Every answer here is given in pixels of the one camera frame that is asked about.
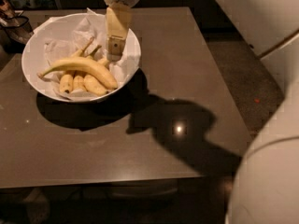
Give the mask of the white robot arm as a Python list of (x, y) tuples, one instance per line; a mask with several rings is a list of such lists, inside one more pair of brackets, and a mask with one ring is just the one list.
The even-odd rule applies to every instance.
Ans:
[(299, 0), (214, 0), (232, 24), (205, 33), (255, 138), (225, 224), (299, 224)]

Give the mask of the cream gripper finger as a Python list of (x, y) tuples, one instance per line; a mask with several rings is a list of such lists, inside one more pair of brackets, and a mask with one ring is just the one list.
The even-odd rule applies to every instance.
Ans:
[(122, 2), (114, 2), (107, 8), (107, 58), (116, 62), (121, 59), (132, 20), (131, 9)]

